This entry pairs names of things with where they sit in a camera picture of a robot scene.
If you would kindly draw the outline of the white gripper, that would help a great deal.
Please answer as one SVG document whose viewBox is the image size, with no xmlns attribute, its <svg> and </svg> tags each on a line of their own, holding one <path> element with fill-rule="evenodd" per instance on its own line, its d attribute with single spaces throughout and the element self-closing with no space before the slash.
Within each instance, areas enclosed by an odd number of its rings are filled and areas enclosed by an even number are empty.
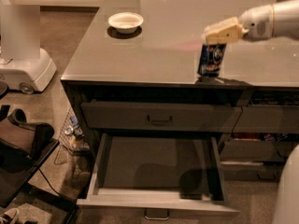
<svg viewBox="0 0 299 224">
<path fill-rule="evenodd" d="M 268 40 L 273 34 L 274 9 L 272 5 L 250 8 L 239 18 L 232 17 L 211 24 L 201 35 L 203 45 Z"/>
</svg>

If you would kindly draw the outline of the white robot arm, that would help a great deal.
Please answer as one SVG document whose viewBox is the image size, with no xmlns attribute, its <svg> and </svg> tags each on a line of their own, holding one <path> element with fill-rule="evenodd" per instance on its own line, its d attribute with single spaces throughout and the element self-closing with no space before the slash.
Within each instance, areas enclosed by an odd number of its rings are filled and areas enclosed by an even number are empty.
<svg viewBox="0 0 299 224">
<path fill-rule="evenodd" d="M 239 17 L 207 26 L 201 38 L 204 45 L 217 45 L 240 39 L 257 42 L 281 36 L 299 38 L 299 0 L 250 8 Z"/>
</svg>

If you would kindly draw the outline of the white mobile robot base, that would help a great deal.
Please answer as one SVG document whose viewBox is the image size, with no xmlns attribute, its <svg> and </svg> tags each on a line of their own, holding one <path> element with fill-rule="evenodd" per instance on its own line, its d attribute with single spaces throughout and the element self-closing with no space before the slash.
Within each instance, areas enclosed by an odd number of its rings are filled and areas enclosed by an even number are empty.
<svg viewBox="0 0 299 224">
<path fill-rule="evenodd" d="M 55 62 L 44 49 L 37 59 L 0 58 L 0 80 L 11 90 L 25 94 L 45 90 L 56 71 Z"/>
</svg>

